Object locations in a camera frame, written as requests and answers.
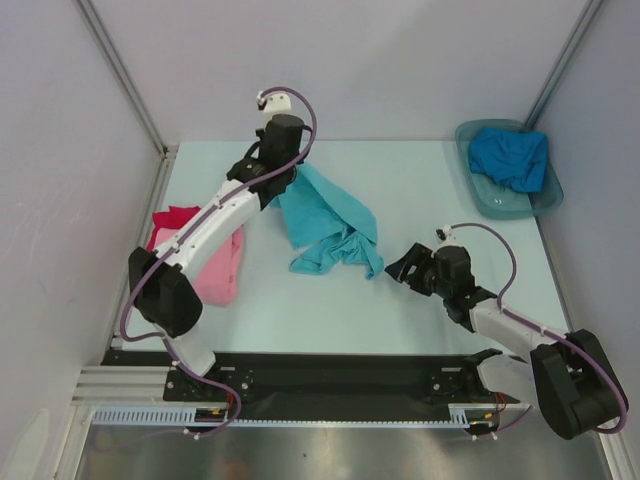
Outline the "light blue t-shirt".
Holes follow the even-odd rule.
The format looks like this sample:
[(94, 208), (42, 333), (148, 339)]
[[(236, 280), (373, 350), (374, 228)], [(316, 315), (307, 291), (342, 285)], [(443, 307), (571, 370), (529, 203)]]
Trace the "light blue t-shirt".
[(371, 280), (383, 271), (375, 216), (312, 165), (297, 168), (295, 180), (273, 205), (282, 212), (292, 248), (300, 252), (290, 272), (325, 275), (343, 263), (364, 266)]

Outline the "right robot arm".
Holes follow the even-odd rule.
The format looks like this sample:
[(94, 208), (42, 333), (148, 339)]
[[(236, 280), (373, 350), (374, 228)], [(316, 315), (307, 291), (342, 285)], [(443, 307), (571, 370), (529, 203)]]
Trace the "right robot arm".
[(598, 339), (587, 330), (559, 333), (500, 305), (497, 294), (477, 284), (464, 247), (416, 243), (385, 271), (414, 292), (440, 297), (454, 323), (505, 347), (470, 358), (471, 370), (461, 376), (469, 399), (516, 399), (566, 440), (624, 427), (628, 401)]

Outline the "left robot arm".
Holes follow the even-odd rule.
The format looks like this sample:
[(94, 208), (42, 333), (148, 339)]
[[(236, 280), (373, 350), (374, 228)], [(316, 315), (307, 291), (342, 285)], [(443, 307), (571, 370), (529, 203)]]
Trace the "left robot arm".
[(195, 281), (209, 259), (252, 216), (284, 193), (315, 140), (315, 123), (276, 114), (257, 131), (258, 140), (226, 173), (218, 192), (185, 226), (148, 251), (128, 259), (128, 308), (135, 308), (189, 371), (186, 387), (197, 398), (214, 397), (221, 387), (213, 350), (200, 337), (203, 303)]

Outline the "translucent blue plastic bin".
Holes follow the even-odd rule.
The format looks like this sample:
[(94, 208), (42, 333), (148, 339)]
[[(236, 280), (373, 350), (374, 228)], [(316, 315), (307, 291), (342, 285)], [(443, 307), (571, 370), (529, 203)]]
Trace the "translucent blue plastic bin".
[(533, 132), (524, 124), (507, 119), (467, 121), (455, 131), (458, 157), (469, 191), (478, 211), (498, 220), (523, 219), (549, 213), (564, 200), (564, 192), (548, 159), (544, 185), (538, 193), (519, 193), (494, 183), (484, 174), (473, 173), (469, 167), (469, 143), (483, 128), (516, 132)]

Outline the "red folded t-shirt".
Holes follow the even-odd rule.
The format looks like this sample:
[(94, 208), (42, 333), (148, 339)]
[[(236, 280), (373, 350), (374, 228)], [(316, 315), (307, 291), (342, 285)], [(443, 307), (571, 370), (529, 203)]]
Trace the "red folded t-shirt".
[(199, 211), (200, 208), (198, 206), (169, 206), (166, 211), (154, 212), (152, 214), (153, 229), (146, 245), (146, 250), (153, 251), (155, 247), (178, 232)]

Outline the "dark blue crumpled t-shirt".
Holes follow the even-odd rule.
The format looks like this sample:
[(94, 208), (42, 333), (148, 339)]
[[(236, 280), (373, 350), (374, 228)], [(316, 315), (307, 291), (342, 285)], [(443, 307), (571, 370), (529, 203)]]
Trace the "dark blue crumpled t-shirt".
[(538, 193), (549, 159), (546, 134), (483, 128), (469, 143), (469, 167), (499, 186), (519, 193)]

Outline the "pink folded t-shirt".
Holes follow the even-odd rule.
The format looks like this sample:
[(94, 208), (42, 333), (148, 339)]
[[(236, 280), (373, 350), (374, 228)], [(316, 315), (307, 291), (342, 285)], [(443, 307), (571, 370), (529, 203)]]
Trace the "pink folded t-shirt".
[(238, 294), (238, 274), (244, 251), (244, 229), (237, 229), (210, 257), (194, 284), (205, 305), (228, 307)]

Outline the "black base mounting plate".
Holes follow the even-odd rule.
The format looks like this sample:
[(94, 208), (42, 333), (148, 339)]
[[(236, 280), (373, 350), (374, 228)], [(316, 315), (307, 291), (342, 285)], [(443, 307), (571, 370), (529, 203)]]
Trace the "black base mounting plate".
[(108, 351), (105, 367), (152, 367), (160, 399), (193, 406), (194, 425), (232, 414), (240, 422), (299, 424), (492, 424), (524, 405), (483, 386), (474, 373), (494, 350), (466, 355), (222, 353), (207, 382), (172, 366), (162, 352)]

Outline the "aluminium frame rail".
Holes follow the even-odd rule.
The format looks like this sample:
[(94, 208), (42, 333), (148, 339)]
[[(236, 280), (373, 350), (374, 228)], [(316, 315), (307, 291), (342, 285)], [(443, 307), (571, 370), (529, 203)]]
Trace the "aluminium frame rail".
[(156, 405), (163, 403), (168, 367), (84, 367), (72, 395), (73, 405)]

